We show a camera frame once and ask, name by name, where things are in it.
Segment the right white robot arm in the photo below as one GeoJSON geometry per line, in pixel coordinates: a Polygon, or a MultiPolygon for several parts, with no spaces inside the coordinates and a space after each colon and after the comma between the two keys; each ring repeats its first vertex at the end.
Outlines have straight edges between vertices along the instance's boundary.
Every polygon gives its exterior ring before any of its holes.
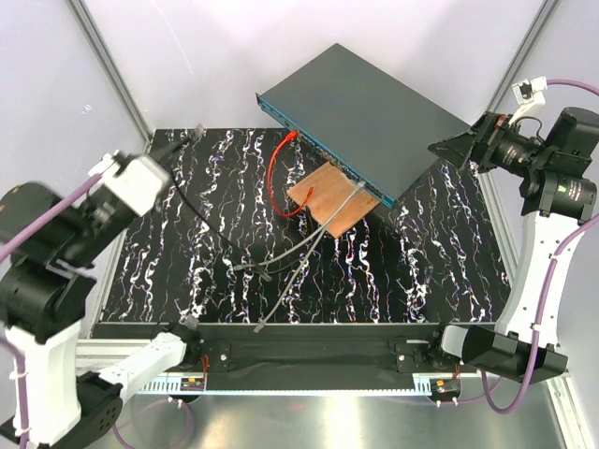
{"type": "Polygon", "coordinates": [[[465,133],[429,147],[455,167],[474,163],[482,173],[501,168],[522,179],[523,241],[509,298],[493,328],[448,325],[425,347],[436,370],[457,360],[523,382],[534,360],[536,384],[565,372],[556,346],[557,313],[583,225],[592,217],[596,185],[583,174],[598,144],[598,115],[564,109],[547,138],[526,138],[519,120],[486,112],[465,133]]]}

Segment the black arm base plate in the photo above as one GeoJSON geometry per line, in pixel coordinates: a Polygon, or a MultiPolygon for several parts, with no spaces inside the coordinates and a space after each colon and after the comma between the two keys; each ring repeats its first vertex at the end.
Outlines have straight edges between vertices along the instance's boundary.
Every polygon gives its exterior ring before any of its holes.
{"type": "Polygon", "coordinates": [[[441,333],[439,324],[271,325],[255,332],[249,325],[201,325],[192,336],[207,355],[212,372],[288,370],[298,376],[313,370],[341,377],[351,369],[366,377],[389,373],[448,372],[425,360],[427,344],[441,333]]]}

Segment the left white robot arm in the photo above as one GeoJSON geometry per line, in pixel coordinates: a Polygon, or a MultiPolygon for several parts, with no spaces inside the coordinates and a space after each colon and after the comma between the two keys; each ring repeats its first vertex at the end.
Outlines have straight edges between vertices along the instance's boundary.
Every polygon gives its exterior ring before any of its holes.
{"type": "Polygon", "coordinates": [[[133,221],[157,208],[172,182],[166,160],[202,134],[197,127],[148,153],[108,153],[68,196],[31,181],[2,197],[1,257],[9,262],[1,280],[2,344],[13,354],[17,408],[1,433],[20,447],[87,447],[160,373],[209,366],[197,321],[185,318],[110,367],[76,372],[95,286],[88,270],[133,221]]]}

